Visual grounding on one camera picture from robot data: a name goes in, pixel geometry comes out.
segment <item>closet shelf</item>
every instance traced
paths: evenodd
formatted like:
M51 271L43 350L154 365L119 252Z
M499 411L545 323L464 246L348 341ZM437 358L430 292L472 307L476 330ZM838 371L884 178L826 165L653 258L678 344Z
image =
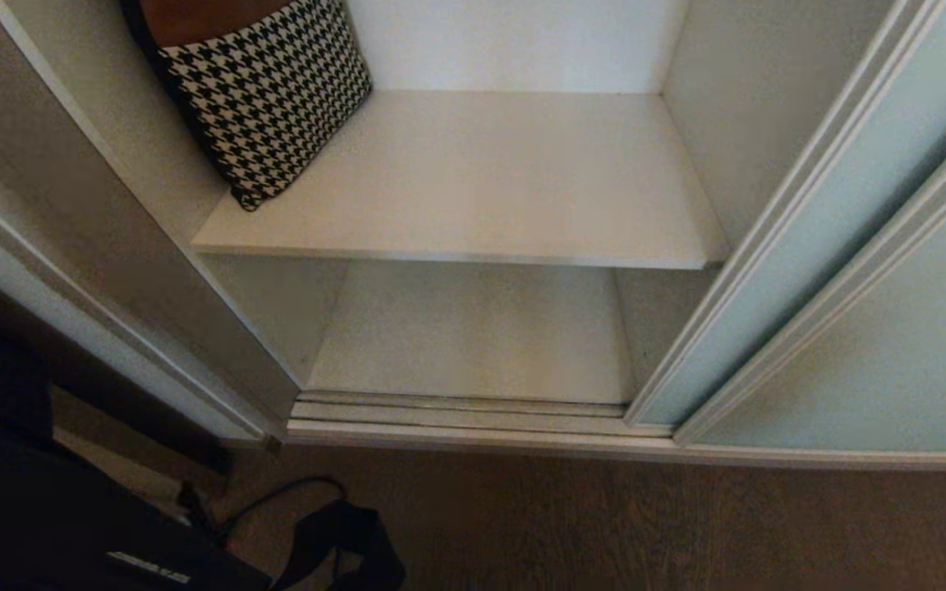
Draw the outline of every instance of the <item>closet shelf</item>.
M378 90L258 212L224 195L192 246L698 269L728 243L654 94Z

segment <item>houndstooth cushion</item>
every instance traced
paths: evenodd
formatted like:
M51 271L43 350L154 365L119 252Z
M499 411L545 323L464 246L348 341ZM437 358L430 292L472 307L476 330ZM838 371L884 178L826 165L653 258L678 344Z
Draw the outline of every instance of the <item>houndstooth cushion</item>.
M338 0L296 0L160 55L248 212L285 190L371 91Z

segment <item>black bag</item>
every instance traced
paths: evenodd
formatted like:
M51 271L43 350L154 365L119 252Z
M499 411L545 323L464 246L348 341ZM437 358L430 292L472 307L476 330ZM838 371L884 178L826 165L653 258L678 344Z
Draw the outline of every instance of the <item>black bag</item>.
M0 383L0 591L269 587L269 576L46 437L48 380L37 364L0 351ZM404 580L378 513L336 501L297 524L274 588L310 575L335 546L365 558L332 589L391 590Z

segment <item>floor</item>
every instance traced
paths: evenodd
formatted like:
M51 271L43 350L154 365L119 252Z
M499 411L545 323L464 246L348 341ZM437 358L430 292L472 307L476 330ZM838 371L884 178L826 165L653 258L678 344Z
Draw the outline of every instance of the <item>floor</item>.
M946 589L946 474L285 446L238 452L214 511L312 474L382 512L405 589ZM271 502L233 551L278 572L330 497Z

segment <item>shelf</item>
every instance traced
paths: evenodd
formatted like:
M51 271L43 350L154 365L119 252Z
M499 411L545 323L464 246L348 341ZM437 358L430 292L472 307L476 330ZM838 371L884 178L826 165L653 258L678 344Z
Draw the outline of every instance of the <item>shelf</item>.
M635 384L609 269L357 261L307 389L623 404Z
M728 243L654 94L382 90L219 254L698 269Z

